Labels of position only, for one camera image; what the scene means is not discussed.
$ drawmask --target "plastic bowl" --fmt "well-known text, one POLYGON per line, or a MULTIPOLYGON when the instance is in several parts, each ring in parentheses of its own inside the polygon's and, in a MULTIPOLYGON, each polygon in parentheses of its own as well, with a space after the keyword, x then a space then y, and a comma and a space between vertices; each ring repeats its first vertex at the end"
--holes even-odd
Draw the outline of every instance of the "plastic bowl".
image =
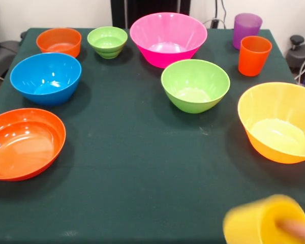
POLYGON ((22 108, 0 114, 0 180, 40 174, 59 155, 65 140, 65 126, 51 112, 22 108))
POLYGON ((283 164, 305 160, 305 87, 270 82, 248 89, 238 115, 252 146, 283 164))
POLYGON ((227 93, 230 80, 219 66, 187 59, 168 66, 162 86, 171 102, 187 113, 201 113, 216 105, 227 93))
POLYGON ((134 22, 130 36, 150 64, 165 68, 191 58, 207 39, 207 29, 188 15, 155 13, 134 22))
POLYGON ((81 34, 71 28, 48 29, 37 37, 36 44, 41 52, 62 52, 77 57, 80 53, 81 34))
POLYGON ((46 106, 66 102, 81 75, 80 62, 63 53, 41 53, 18 63, 10 74, 13 87, 27 99, 46 106))
POLYGON ((93 29, 87 36, 88 43, 99 56, 111 59, 122 51, 128 34, 120 28, 107 26, 93 29))

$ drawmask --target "white wall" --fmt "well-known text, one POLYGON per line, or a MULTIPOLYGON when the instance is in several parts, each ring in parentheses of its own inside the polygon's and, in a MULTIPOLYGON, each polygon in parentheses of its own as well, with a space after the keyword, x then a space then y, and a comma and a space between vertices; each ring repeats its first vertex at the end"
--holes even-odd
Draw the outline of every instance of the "white wall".
POLYGON ((0 41, 20 40, 30 27, 109 25, 110 0, 0 0, 0 41))
MULTIPOLYGON (((220 0, 218 2, 218 18, 222 18, 222 6, 220 0)), ((224 0, 224 5, 227 28, 233 28, 234 17, 239 13, 257 14, 263 19, 261 28, 271 30, 283 53, 290 48, 291 35, 299 34, 305 38, 305 0, 224 0)), ((201 22, 213 18, 215 1, 191 0, 190 15, 201 22)))

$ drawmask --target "plastic cup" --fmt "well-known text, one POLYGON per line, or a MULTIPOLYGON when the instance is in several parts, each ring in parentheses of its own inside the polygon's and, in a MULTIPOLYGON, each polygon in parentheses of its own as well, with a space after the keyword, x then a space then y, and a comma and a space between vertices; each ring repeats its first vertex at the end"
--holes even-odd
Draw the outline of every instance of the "plastic cup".
POLYGON ((240 49, 244 37, 257 36, 262 25, 261 17, 255 14, 243 13, 235 16, 233 46, 240 49))
POLYGON ((238 70, 246 76, 260 74, 271 49, 271 42, 263 37, 243 38, 239 51, 238 70))
POLYGON ((302 240, 277 227, 283 220, 305 224, 305 213, 293 199, 274 195, 231 209, 223 230, 227 244, 302 244, 302 240))

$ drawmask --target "orange cup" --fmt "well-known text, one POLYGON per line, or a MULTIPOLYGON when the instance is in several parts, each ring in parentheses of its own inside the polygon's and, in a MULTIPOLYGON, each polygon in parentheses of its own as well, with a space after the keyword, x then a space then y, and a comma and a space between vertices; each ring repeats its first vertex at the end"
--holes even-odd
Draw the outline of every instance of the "orange cup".
POLYGON ((62 52, 73 57, 80 53, 81 34, 71 28, 54 28, 42 32, 36 39, 42 52, 62 52))
POLYGON ((271 49, 271 42, 263 37, 243 38, 240 44, 238 70, 246 76, 257 76, 261 73, 271 49))

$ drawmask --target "hand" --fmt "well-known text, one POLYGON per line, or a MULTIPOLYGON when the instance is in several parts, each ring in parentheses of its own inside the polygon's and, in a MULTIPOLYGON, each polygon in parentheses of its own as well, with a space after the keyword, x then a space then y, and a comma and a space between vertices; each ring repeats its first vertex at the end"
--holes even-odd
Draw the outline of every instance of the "hand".
POLYGON ((305 241, 305 225, 295 221, 284 221, 278 223, 278 227, 285 232, 305 241))

